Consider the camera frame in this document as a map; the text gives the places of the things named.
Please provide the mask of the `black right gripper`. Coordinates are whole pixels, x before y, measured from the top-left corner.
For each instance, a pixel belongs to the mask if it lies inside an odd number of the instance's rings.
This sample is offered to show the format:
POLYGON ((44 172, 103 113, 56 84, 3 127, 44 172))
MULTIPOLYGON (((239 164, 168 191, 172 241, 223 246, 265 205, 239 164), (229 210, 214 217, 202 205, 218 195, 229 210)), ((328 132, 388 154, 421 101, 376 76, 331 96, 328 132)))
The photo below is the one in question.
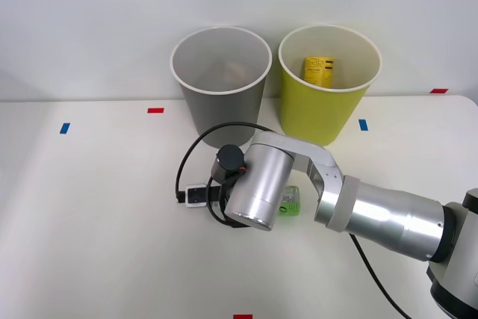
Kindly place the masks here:
POLYGON ((229 201, 232 185, 223 183, 220 186, 212 186, 212 181, 207 182, 207 208, 214 219, 228 219, 225 210, 227 202, 229 201), (222 217, 219 217, 213 209, 214 203, 219 206, 222 217))

